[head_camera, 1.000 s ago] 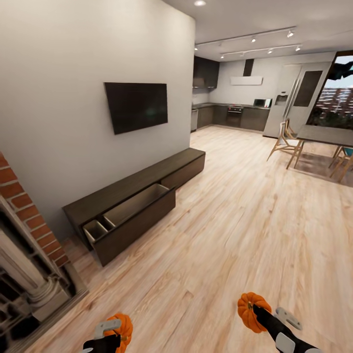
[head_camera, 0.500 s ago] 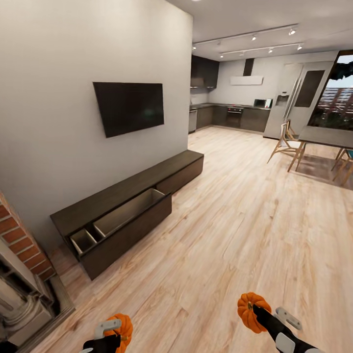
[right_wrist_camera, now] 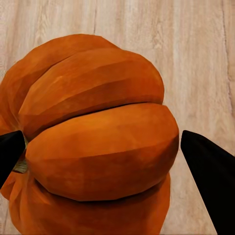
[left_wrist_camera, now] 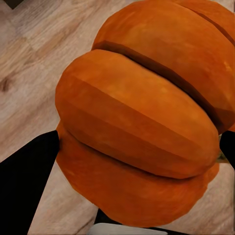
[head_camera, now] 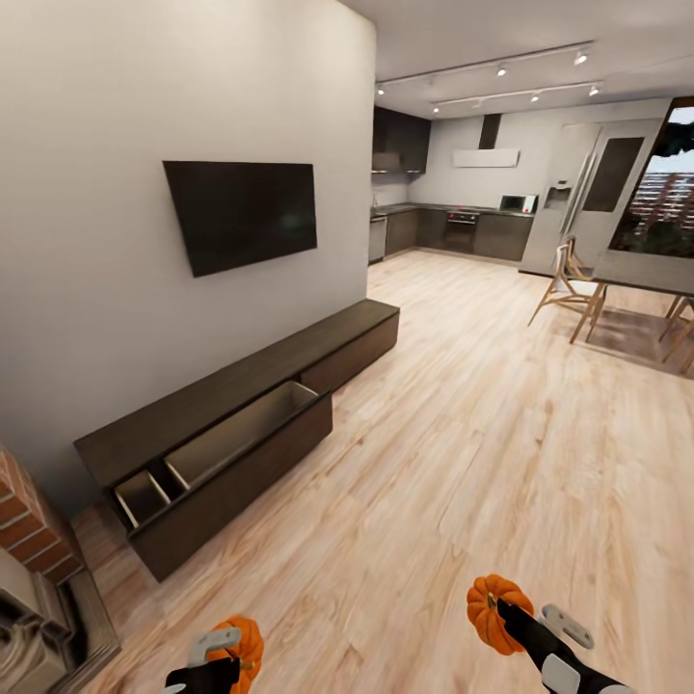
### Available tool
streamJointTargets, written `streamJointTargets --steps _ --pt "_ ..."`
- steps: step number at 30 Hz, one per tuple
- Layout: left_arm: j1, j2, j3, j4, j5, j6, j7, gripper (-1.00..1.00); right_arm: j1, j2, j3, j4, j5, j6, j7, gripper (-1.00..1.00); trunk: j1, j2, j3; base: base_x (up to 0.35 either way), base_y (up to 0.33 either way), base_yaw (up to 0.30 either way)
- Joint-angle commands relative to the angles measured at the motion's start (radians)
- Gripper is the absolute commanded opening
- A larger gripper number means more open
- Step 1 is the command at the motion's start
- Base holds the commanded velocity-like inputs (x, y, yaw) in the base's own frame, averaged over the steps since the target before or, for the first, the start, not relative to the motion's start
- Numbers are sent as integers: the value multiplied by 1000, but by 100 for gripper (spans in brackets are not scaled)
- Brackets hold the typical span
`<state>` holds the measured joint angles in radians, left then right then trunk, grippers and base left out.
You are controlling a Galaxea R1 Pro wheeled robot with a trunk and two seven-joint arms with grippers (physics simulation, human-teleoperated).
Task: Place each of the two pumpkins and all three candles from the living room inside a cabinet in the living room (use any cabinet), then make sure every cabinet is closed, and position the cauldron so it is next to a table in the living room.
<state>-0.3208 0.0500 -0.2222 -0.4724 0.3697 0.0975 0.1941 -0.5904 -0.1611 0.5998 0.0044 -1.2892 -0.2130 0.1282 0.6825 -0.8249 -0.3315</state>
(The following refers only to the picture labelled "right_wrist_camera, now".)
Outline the pumpkin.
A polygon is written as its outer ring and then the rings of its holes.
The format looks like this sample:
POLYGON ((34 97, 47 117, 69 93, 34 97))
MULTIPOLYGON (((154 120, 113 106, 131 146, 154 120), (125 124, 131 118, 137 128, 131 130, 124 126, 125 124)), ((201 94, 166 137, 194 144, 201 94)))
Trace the pumpkin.
POLYGON ((179 128, 159 71, 101 36, 34 48, 0 83, 25 150, 0 193, 21 235, 159 235, 179 128))

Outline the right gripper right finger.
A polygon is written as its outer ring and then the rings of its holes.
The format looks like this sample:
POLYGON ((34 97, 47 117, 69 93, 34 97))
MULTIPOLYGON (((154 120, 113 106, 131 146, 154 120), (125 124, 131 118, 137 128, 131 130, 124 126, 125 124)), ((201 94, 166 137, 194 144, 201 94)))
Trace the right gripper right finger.
POLYGON ((235 156, 184 130, 181 150, 218 235, 235 235, 235 156))

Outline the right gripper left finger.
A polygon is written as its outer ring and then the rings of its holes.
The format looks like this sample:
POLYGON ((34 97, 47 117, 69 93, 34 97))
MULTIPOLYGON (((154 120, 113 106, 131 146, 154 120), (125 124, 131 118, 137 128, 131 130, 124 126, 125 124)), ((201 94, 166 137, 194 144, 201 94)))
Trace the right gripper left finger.
POLYGON ((0 189, 25 150, 21 130, 0 136, 0 189))

